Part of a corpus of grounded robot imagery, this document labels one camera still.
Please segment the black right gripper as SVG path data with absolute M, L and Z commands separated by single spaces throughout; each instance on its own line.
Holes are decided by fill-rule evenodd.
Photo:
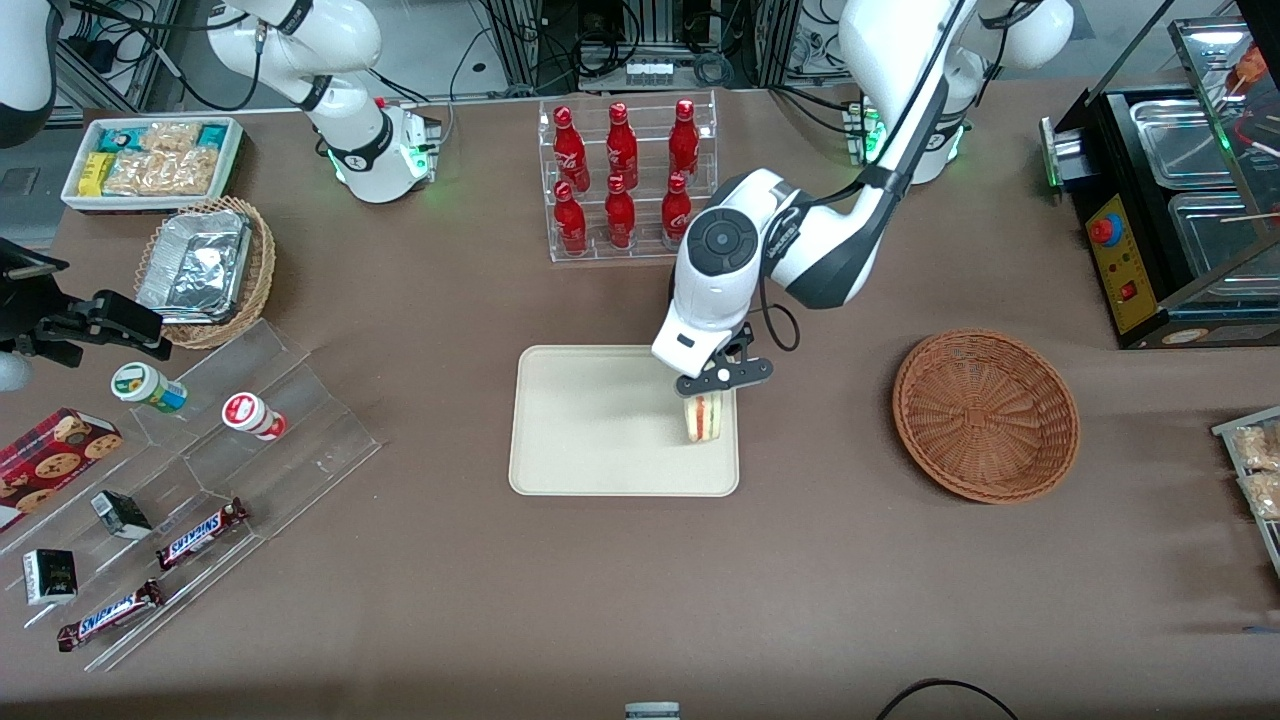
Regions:
M 82 301 L 64 293 L 55 274 L 69 263 L 1 240 L 3 351 L 78 366 L 82 343 L 119 343 L 168 361 L 173 343 L 163 337 L 163 316 L 122 293 L 93 296 L 93 324 Z

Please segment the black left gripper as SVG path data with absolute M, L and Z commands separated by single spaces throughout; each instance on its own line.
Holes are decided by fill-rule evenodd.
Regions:
M 774 364 L 767 357 L 750 355 L 754 340 L 753 327 L 745 322 L 723 348 L 710 355 L 699 375 L 677 378 L 677 396 L 695 398 L 768 382 L 774 373 Z

